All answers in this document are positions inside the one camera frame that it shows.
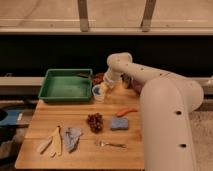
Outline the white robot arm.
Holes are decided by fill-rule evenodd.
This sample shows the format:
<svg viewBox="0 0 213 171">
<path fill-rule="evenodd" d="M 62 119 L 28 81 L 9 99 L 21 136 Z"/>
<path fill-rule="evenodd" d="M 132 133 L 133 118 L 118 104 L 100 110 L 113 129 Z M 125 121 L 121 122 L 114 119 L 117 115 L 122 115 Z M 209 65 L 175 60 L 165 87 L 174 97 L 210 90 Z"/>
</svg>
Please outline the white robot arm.
<svg viewBox="0 0 213 171">
<path fill-rule="evenodd" d="M 140 110 L 145 171 L 199 171 L 189 113 L 204 99 L 201 85 L 188 77 L 111 54 L 104 83 L 113 87 L 122 74 L 142 84 Z"/>
</svg>

